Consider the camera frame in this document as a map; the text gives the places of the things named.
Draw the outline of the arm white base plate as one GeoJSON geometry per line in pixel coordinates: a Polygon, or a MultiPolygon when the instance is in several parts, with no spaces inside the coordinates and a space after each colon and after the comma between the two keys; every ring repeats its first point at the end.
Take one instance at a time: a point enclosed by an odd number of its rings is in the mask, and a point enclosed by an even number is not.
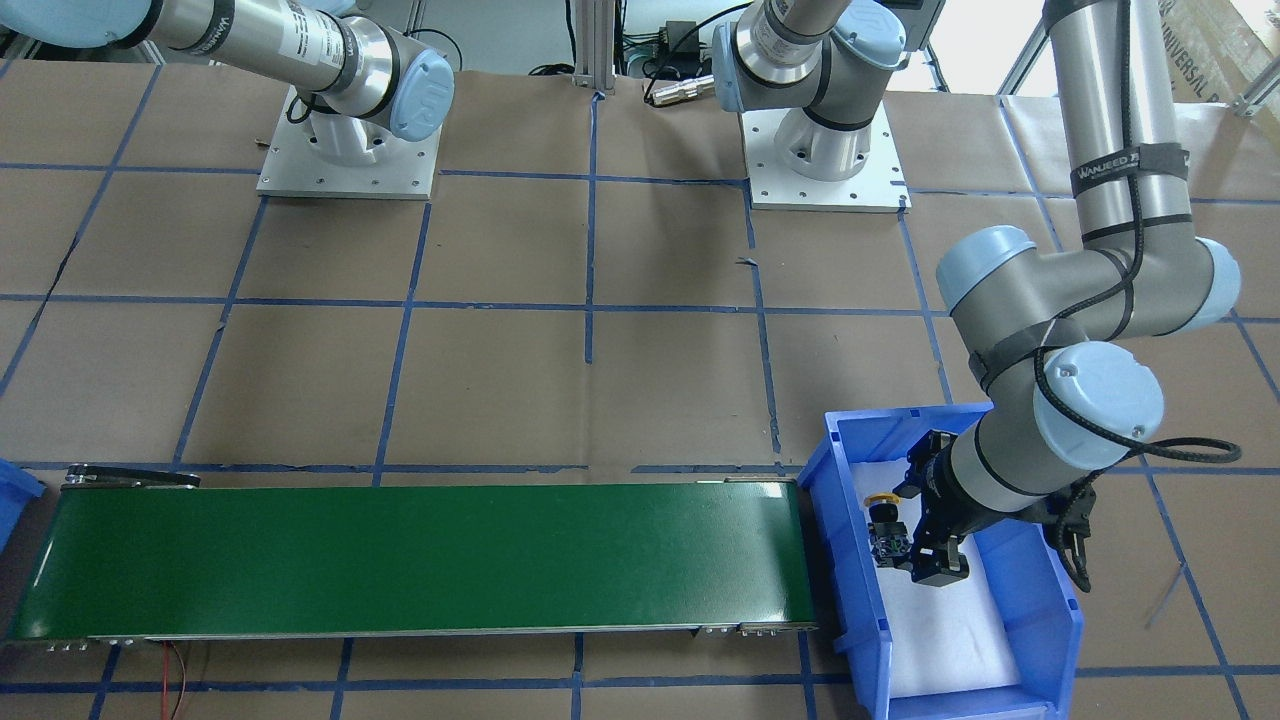
{"type": "Polygon", "coordinates": [[[289,199],[390,199],[428,201],[433,193],[442,129],[421,142],[355,118],[312,113],[298,124],[278,119],[256,190],[289,199]]]}
{"type": "Polygon", "coordinates": [[[838,132],[803,109],[745,111],[742,147],[755,208],[896,213],[911,206],[887,111],[838,132]]]}

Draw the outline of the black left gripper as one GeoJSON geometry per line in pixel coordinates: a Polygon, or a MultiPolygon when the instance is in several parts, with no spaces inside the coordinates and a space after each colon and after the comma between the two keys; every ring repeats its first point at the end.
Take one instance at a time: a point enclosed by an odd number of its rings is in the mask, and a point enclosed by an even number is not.
{"type": "Polygon", "coordinates": [[[920,519],[911,539],[911,580],[945,587],[969,578],[960,543],[986,521],[986,509],[964,491],[951,468],[956,434],[928,430],[910,450],[904,480],[893,492],[920,500],[920,519]]]}

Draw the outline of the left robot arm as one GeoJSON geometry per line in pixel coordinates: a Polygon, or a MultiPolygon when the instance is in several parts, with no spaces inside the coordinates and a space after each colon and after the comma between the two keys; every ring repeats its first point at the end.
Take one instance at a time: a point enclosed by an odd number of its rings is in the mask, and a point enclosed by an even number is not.
{"type": "Polygon", "coordinates": [[[1164,395],[1120,338],[1213,324],[1240,293],[1238,263],[1196,233],[1153,1],[1047,1],[1042,19],[1083,246],[1046,254],[1011,225],[955,243],[936,279],[992,409],[927,433],[896,488],[919,498],[913,539],[876,541],[915,583],[965,579],[961,542],[1005,519],[1038,523],[1082,589],[1094,480],[1147,454],[1234,462],[1228,441],[1156,439],[1164,395]]]}

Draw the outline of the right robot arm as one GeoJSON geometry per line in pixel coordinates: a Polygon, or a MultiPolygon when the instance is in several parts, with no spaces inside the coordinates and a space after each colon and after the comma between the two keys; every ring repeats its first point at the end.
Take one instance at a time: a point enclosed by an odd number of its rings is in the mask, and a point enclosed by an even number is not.
{"type": "Polygon", "coordinates": [[[3,23],[61,47],[161,44],[291,85],[315,152],[370,167],[443,126],[454,70],[352,1],[5,1],[3,23]]]}

